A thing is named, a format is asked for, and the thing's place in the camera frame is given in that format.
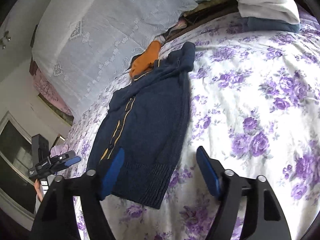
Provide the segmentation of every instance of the cardigan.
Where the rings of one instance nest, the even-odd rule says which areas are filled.
[[[195,45],[186,42],[151,71],[113,93],[87,163],[101,179],[120,148],[124,163],[112,194],[159,209],[180,158],[190,112],[188,72]],[[100,200],[106,196],[100,194]]]

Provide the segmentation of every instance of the silver screw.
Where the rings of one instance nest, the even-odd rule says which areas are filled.
[[[63,180],[63,176],[58,175],[58,176],[54,177],[54,180],[55,180],[56,182],[60,182],[60,181]]]
[[[266,182],[267,181],[266,177],[263,176],[263,175],[259,175],[258,176],[258,180],[260,180],[261,182]]]
[[[94,174],[96,174],[95,170],[88,170],[86,173],[88,176],[93,176]]]
[[[226,174],[227,176],[233,176],[235,173],[232,170],[225,170],[224,174]]]

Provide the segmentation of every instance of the pink cloth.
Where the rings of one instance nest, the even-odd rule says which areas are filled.
[[[33,76],[33,86],[41,95],[44,96],[45,99],[47,99],[56,108],[66,113],[67,115],[72,116],[69,107],[63,101],[55,88],[49,83],[49,81],[39,68],[37,69],[36,74]]]
[[[60,145],[55,145],[52,147],[50,153],[51,157],[54,157],[56,155],[61,155],[69,151],[69,146],[66,144],[60,144]]]

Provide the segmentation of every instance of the orange garment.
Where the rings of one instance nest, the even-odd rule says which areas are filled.
[[[159,41],[151,42],[146,51],[132,63],[130,77],[134,77],[143,71],[151,70],[150,64],[153,64],[159,58],[160,49],[161,43]]]

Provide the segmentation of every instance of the stack of folded clothes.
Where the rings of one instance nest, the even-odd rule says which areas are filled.
[[[294,0],[237,0],[244,31],[298,33],[300,18]]]

